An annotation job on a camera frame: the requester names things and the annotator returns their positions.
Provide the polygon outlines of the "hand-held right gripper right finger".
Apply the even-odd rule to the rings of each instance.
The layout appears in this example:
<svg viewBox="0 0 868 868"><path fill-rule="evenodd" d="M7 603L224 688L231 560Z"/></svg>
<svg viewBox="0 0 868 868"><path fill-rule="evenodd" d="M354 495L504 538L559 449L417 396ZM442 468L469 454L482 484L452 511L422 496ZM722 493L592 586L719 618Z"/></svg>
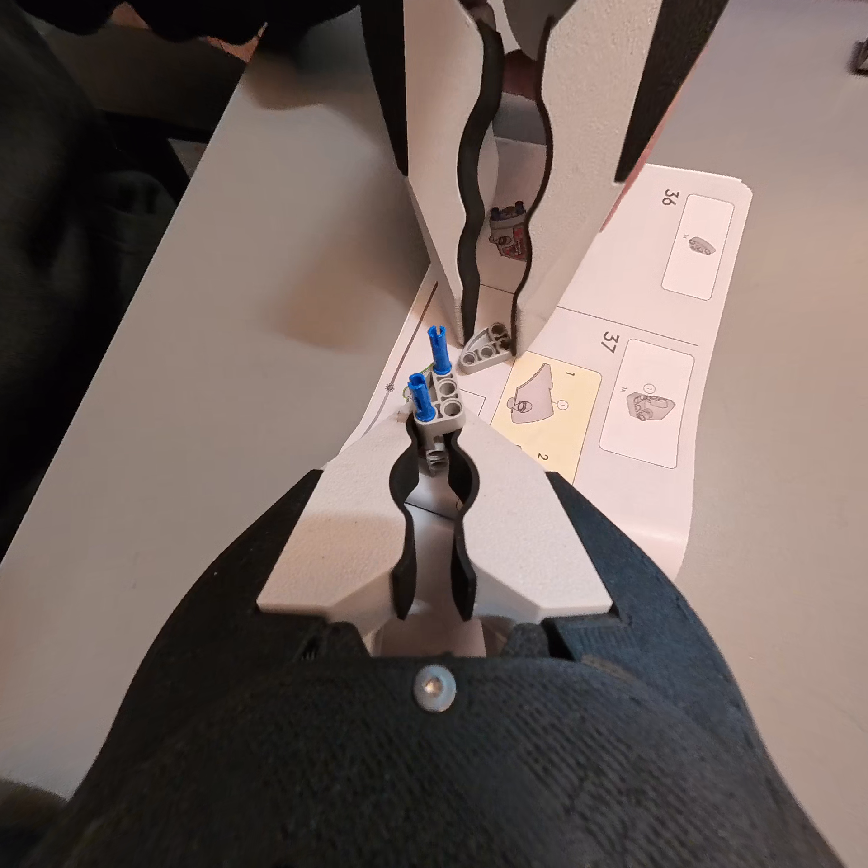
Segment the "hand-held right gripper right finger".
<svg viewBox="0 0 868 868"><path fill-rule="evenodd" d="M450 593L469 637L452 655L486 655L484 632L610 612L613 600L542 466L477 417L448 436L458 513Z"/></svg>

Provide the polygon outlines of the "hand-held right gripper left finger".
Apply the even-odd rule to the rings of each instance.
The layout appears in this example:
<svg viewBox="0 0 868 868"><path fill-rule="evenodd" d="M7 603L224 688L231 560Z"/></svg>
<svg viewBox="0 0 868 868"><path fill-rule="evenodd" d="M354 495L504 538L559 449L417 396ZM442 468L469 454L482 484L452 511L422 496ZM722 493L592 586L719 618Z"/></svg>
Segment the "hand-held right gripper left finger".
<svg viewBox="0 0 868 868"><path fill-rule="evenodd" d="M349 623L373 655L415 600L418 554L406 501L419 482L409 412L394 412L327 463L257 598L264 613Z"/></svg>

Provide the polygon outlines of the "grey toy brick with holes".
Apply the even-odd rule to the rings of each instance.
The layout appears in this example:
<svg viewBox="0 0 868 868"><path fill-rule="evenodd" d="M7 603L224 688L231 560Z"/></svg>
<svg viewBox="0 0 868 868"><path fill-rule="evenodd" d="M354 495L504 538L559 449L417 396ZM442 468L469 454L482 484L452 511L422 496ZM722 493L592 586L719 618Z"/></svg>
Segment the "grey toy brick with holes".
<svg viewBox="0 0 868 868"><path fill-rule="evenodd" d="M454 370L451 370L449 375L438 376L432 371L431 365L421 373L427 376L430 398L437 416L427 423L418 422L413 404L413 424L419 457L425 461L428 475L436 476L448 468L449 451L446 438L463 428L464 402Z"/></svg>

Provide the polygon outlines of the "white instruction booklet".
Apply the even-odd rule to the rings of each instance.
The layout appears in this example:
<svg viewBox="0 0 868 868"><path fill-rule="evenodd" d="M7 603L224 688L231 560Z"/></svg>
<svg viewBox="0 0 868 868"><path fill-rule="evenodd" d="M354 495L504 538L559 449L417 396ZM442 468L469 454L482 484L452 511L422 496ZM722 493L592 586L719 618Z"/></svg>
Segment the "white instruction booklet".
<svg viewBox="0 0 868 868"><path fill-rule="evenodd" d="M449 332L468 412L572 483L671 579L752 197L741 179L647 164L526 353L466 375Z"/></svg>

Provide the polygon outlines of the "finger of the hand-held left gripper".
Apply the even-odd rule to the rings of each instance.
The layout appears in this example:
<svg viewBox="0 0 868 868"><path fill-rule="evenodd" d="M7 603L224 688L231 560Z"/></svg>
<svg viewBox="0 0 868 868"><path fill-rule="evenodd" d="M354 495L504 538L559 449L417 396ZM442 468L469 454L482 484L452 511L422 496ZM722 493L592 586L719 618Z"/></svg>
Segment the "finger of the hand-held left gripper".
<svg viewBox="0 0 868 868"><path fill-rule="evenodd" d="M540 29L537 103L546 163L526 223L528 264L511 314L513 353L526 353L576 275L624 187L615 179L652 45L660 1L510 6L522 48Z"/></svg>
<svg viewBox="0 0 868 868"><path fill-rule="evenodd" d="M405 2L408 185L457 340L476 331L476 249L493 201L503 39L492 11Z"/></svg>

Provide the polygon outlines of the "grey desk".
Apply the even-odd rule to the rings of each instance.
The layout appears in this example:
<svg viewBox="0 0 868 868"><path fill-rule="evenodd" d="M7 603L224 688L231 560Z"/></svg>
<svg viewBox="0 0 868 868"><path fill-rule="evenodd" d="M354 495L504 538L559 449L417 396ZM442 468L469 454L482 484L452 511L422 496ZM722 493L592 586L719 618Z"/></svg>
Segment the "grey desk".
<svg viewBox="0 0 868 868"><path fill-rule="evenodd" d="M72 792L168 614L361 415L427 266L357 19L259 53L2 565L2 777ZM866 2L732 2L654 151L753 190L679 587L866 813Z"/></svg>

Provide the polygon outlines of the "small grey curved toy brick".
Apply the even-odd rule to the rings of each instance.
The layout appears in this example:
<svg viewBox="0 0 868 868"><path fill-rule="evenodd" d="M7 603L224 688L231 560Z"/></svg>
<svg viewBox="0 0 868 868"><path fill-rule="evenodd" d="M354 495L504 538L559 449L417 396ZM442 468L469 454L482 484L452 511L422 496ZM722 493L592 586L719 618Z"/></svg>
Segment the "small grey curved toy brick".
<svg viewBox="0 0 868 868"><path fill-rule="evenodd" d="M494 322L476 333L463 347L459 368L465 375L481 372L512 355L512 338L502 322Z"/></svg>

